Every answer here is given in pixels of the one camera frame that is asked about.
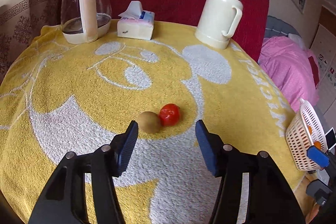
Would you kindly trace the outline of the white plastic basket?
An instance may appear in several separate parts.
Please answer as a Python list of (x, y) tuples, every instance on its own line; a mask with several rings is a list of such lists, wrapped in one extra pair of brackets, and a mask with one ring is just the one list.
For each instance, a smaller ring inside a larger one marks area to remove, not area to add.
[[(307, 125), (310, 125), (313, 133), (309, 134)], [(322, 124), (309, 101), (300, 99), (300, 106), (285, 133), (285, 139), (291, 151), (295, 165), (301, 171), (313, 171), (319, 169), (318, 165), (307, 157), (307, 149), (320, 141), (322, 152), (327, 151), (327, 141)]]

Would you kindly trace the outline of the small orange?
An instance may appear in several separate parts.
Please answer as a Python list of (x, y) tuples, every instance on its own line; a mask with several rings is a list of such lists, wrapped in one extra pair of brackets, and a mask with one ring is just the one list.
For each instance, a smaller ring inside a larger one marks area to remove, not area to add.
[(307, 125), (307, 129), (308, 129), (308, 132), (309, 132), (309, 134), (310, 134), (310, 135), (312, 135), (312, 133), (313, 133), (313, 130), (312, 130), (312, 128), (311, 128), (311, 126), (310, 126), (310, 125)]

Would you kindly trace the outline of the yellow cartoon towel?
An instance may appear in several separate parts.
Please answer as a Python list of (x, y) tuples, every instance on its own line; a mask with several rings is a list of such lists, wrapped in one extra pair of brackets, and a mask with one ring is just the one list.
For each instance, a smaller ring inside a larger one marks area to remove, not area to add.
[(297, 189), (304, 173), (284, 137), (294, 111), (239, 45), (210, 48), (181, 24), (156, 22), (150, 41), (119, 38), (111, 25), (79, 45), (59, 27), (43, 27), (1, 83), (1, 191), (22, 221), (68, 151), (91, 153), (168, 103), (180, 108), (180, 121), (140, 131), (114, 180), (127, 223), (209, 221), (220, 181), (197, 143), (200, 119), (242, 152), (269, 152)]

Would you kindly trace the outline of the cream thermos flask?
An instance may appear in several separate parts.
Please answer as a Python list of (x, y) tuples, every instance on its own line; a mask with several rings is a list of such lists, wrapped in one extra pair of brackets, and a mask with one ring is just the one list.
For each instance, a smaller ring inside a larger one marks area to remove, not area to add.
[(213, 48), (224, 50), (242, 16), (241, 0), (206, 0), (195, 37)]

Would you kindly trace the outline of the tissue box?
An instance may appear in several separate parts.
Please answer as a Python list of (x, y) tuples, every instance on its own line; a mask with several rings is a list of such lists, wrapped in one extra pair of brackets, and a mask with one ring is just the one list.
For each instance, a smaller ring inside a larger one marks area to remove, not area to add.
[(155, 13), (142, 8), (140, 1), (131, 1), (126, 11), (118, 15), (117, 36), (140, 40), (151, 40)]

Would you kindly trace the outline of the glass electric kettle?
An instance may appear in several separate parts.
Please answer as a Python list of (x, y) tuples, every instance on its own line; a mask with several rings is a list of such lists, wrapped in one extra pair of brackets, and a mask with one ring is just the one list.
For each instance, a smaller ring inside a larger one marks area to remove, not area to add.
[(61, 27), (70, 44), (91, 43), (110, 28), (110, 0), (62, 0)]

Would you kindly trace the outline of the large orange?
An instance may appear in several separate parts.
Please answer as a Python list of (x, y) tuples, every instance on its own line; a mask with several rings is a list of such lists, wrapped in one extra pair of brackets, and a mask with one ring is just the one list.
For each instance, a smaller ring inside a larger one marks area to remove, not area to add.
[(317, 140), (313, 144), (317, 149), (322, 150), (322, 145), (320, 141)]

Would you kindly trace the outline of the far tan kiwi fruit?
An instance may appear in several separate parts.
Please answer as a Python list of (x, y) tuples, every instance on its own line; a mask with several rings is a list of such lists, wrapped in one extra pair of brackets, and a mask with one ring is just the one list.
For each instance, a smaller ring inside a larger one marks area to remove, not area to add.
[(161, 122), (156, 113), (145, 111), (138, 115), (137, 123), (139, 128), (149, 134), (158, 132), (161, 129)]

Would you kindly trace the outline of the pink bedding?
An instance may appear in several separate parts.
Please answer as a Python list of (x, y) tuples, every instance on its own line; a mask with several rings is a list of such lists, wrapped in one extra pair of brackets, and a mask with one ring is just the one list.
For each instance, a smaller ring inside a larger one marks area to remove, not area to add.
[(258, 64), (294, 111), (299, 110), (300, 99), (312, 106), (318, 103), (319, 68), (311, 50), (303, 50), (287, 36), (264, 38)]

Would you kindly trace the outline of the beige patterned curtain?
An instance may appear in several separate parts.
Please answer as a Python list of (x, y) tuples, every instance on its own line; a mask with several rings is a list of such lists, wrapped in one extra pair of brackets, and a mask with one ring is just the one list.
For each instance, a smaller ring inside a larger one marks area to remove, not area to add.
[(1, 0), (1, 77), (38, 36), (58, 23), (60, 0)]

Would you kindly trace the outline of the far red tomato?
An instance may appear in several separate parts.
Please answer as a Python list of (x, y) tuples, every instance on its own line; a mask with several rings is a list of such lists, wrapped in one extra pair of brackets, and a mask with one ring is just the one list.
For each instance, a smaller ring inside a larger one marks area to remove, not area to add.
[(176, 104), (169, 103), (161, 108), (158, 116), (163, 127), (175, 126), (181, 117), (180, 108)]

